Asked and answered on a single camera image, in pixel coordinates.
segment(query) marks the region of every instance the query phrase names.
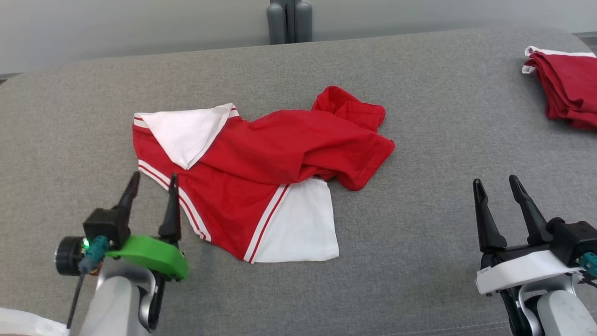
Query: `folded red shirt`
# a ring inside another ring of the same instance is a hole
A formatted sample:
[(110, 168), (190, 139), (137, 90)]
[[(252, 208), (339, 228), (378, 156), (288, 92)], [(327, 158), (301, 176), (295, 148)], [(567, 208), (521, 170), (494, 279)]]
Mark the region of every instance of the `folded red shirt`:
[(573, 127), (597, 128), (597, 57), (530, 46), (523, 74), (537, 71), (547, 95), (548, 118), (565, 119)]

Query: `wall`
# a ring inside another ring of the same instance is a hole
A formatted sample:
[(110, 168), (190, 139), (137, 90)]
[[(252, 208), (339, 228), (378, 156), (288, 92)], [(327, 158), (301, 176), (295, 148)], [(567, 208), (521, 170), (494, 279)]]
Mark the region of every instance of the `wall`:
[[(310, 0), (316, 41), (498, 23), (597, 31), (596, 0)], [(268, 0), (0, 0), (0, 74), (268, 43)]]
[(596, 0), (309, 0), (313, 39), (394, 35), (499, 24), (597, 31)]
[(0, 0), (0, 74), (269, 43), (268, 0)]

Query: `green plastic part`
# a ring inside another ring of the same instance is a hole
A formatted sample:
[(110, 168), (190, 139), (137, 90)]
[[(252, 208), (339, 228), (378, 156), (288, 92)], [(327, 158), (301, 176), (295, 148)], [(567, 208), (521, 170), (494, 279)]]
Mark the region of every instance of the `green plastic part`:
[(149, 236), (130, 236), (120, 250), (108, 251), (108, 256), (125, 258), (171, 279), (184, 280), (189, 274), (189, 265), (175, 246)]

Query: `white stripe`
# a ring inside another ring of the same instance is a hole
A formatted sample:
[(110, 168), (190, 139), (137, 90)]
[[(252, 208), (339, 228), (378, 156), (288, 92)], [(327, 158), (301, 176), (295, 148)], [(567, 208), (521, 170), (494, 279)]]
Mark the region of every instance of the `white stripe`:
[(276, 203), (280, 199), (280, 196), (282, 195), (284, 188), (286, 188), (285, 184), (280, 185), (278, 187), (278, 189), (276, 190), (276, 193), (274, 193), (272, 199), (269, 201), (269, 204), (265, 208), (265, 211), (261, 215), (261, 219), (259, 219), (259, 223), (257, 223), (255, 232), (253, 232), (253, 238), (251, 238), (251, 242), (249, 243), (249, 247), (247, 248), (245, 257), (243, 258), (244, 261), (249, 262), (249, 260), (251, 260), (251, 256), (253, 255), (253, 251), (255, 250), (255, 248), (257, 246), (257, 241), (259, 240), (259, 235), (261, 235), (263, 226), (265, 225), (270, 213), (272, 213), (273, 207), (276, 206)]
[(534, 66), (530, 66), (530, 65), (523, 65), (522, 66), (522, 73), (523, 74), (532, 74), (533, 72), (535, 72), (535, 70), (537, 70), (537, 68), (535, 68)]
[(527, 56), (527, 57), (530, 56), (531, 54), (534, 54), (534, 53), (543, 53), (545, 55), (567, 55), (567, 56), (597, 57), (593, 53), (567, 53), (565, 51), (549, 50), (549, 49), (539, 49), (539, 48), (534, 47), (532, 45), (529, 45), (524, 50), (524, 55)]
[(149, 126), (147, 126), (147, 123), (145, 123), (145, 121), (143, 121), (143, 120), (133, 119), (133, 124), (135, 124), (139, 127), (143, 127), (145, 129), (149, 128)]
[(228, 119), (232, 118), (232, 117), (238, 117), (238, 110), (235, 109), (233, 110), (233, 108), (236, 108), (236, 106), (234, 106), (234, 104), (232, 104), (232, 106), (230, 107), (230, 114), (228, 115)]
[[(145, 175), (152, 178), (154, 181), (156, 181), (164, 189), (168, 190), (169, 185), (167, 185), (167, 184), (170, 184), (170, 179), (168, 177), (166, 177), (164, 174), (157, 171), (155, 168), (153, 168), (149, 163), (147, 163), (143, 160), (139, 160), (139, 170), (141, 172), (143, 172)], [(183, 208), (184, 213), (186, 214), (187, 218), (189, 219), (189, 222), (191, 223), (191, 227), (193, 228), (193, 231), (196, 234), (198, 234), (201, 239), (205, 239), (208, 242), (211, 242), (211, 235), (210, 235), (209, 231), (207, 231), (207, 227), (205, 226), (205, 223), (203, 223), (201, 216), (199, 216), (199, 213), (195, 209), (195, 206), (193, 205), (193, 202), (191, 202), (187, 193), (182, 188), (180, 188), (180, 186), (179, 186), (179, 196), (189, 206), (189, 208), (187, 209), (187, 207), (184, 205), (184, 203), (182, 201), (179, 201), (180, 206)]]
[(265, 230), (263, 230), (263, 235), (261, 236), (261, 241), (259, 241), (259, 245), (257, 245), (255, 247), (255, 257), (253, 258), (253, 260), (251, 261), (252, 264), (255, 264), (255, 261), (257, 260), (257, 255), (259, 253), (259, 247), (263, 246), (263, 242), (264, 242), (264, 238), (267, 235), (267, 232), (274, 227), (274, 222), (275, 222), (275, 218), (276, 215), (279, 213), (279, 210), (282, 209), (282, 203), (284, 203), (284, 200), (288, 197), (288, 195), (290, 195), (290, 189), (293, 187), (292, 184), (288, 185), (288, 189), (286, 189), (286, 192), (284, 193), (284, 195), (282, 195), (282, 197), (280, 198), (280, 203), (278, 203), (278, 207), (276, 209), (273, 210), (273, 214), (272, 216), (269, 218), (269, 222), (267, 223), (267, 226), (265, 227)]

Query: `gray fabric surface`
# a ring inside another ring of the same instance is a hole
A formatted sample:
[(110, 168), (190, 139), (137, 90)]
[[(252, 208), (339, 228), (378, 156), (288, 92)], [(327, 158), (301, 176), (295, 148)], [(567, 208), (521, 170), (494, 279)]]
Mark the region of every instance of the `gray fabric surface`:
[[(53, 252), (117, 201), (136, 169), (135, 112), (233, 102), (245, 118), (310, 108), (328, 85), (381, 104), (396, 150), (359, 192), (331, 182), (340, 257), (256, 264), (199, 241), (185, 219), (186, 282), (167, 285), (157, 335), (509, 335), (479, 295), (472, 181), (511, 245), (525, 242), (517, 174), (547, 218), (597, 224), (597, 138), (544, 116), (524, 48), (587, 51), (539, 28), (481, 29), (100, 59), (0, 86), (0, 306), (65, 321), (76, 279)], [(141, 181), (131, 227), (155, 234), (167, 193)], [(75, 329), (94, 280), (82, 291)], [(597, 298), (580, 295), (591, 310)]]

